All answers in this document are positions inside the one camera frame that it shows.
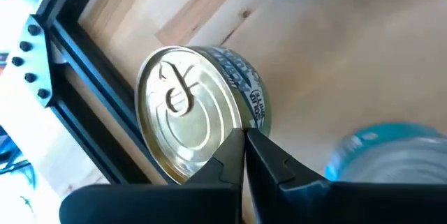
silver lid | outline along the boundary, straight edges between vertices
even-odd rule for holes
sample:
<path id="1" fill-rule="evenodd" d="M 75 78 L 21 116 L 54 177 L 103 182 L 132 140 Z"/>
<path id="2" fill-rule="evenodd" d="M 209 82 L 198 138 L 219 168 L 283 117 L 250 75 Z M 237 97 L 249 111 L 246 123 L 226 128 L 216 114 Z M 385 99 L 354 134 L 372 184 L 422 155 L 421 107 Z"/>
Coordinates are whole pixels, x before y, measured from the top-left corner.
<path id="1" fill-rule="evenodd" d="M 186 47 L 165 47 L 143 64 L 136 91 L 138 123 L 156 161 L 183 183 L 242 122 L 220 70 Z"/>

screw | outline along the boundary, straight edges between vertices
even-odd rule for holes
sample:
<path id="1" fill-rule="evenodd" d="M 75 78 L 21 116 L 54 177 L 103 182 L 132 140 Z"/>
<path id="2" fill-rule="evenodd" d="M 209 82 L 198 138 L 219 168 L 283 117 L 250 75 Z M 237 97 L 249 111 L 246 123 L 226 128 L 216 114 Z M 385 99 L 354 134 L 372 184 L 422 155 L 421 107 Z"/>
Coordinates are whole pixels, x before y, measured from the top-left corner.
<path id="1" fill-rule="evenodd" d="M 32 36 L 37 36 L 41 32 L 41 28 L 39 28 L 38 26 L 36 26 L 34 24 L 31 24 L 28 26 L 28 32 Z"/>
<path id="2" fill-rule="evenodd" d="M 11 59 L 11 63 L 13 63 L 15 66 L 21 66 L 23 64 L 23 59 L 20 57 L 13 57 L 13 59 Z"/>
<path id="3" fill-rule="evenodd" d="M 50 92 L 48 92 L 46 89 L 39 89 L 37 91 L 37 96 L 39 96 L 39 98 L 45 99 L 50 95 Z"/>
<path id="4" fill-rule="evenodd" d="M 22 41 L 20 42 L 20 49 L 23 50 L 24 52 L 28 52 L 31 50 L 31 43 Z"/>
<path id="5" fill-rule="evenodd" d="M 33 73 L 26 73 L 25 74 L 25 80 L 29 83 L 32 83 L 34 81 L 36 81 L 37 77 L 36 75 L 34 75 Z"/>

pull tab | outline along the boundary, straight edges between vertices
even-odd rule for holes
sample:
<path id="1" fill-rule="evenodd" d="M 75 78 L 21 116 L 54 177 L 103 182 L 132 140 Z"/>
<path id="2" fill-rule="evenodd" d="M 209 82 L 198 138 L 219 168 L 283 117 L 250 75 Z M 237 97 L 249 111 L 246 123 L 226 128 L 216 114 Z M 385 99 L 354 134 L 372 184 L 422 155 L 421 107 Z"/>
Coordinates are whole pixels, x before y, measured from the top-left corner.
<path id="1" fill-rule="evenodd" d="M 166 92 L 166 105 L 175 117 L 183 116 L 188 113 L 188 111 L 193 106 L 193 100 L 191 99 L 192 95 L 188 90 L 188 86 L 184 83 L 182 76 L 173 64 L 167 61 L 162 61 L 160 65 L 160 79 L 169 82 L 172 86 L 172 88 L 170 88 L 168 92 Z M 181 91 L 181 94 L 186 99 L 187 104 L 186 107 L 183 107 L 180 110 L 175 109 L 171 101 L 171 95 L 176 89 L 179 89 Z"/>

metal can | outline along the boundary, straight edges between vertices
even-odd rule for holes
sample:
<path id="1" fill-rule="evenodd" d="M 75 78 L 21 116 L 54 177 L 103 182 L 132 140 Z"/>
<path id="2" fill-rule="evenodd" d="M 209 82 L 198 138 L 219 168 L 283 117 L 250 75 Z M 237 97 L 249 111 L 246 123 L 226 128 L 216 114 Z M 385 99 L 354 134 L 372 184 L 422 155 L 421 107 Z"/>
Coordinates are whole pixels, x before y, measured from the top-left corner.
<path id="1" fill-rule="evenodd" d="M 447 137 L 421 124 L 370 126 L 344 138 L 325 175 L 333 181 L 447 183 Z"/>
<path id="2" fill-rule="evenodd" d="M 179 184 L 212 157 L 234 128 L 268 135 L 271 112 L 254 68 L 222 47 L 163 47 L 138 75 L 138 123 L 157 163 Z"/>

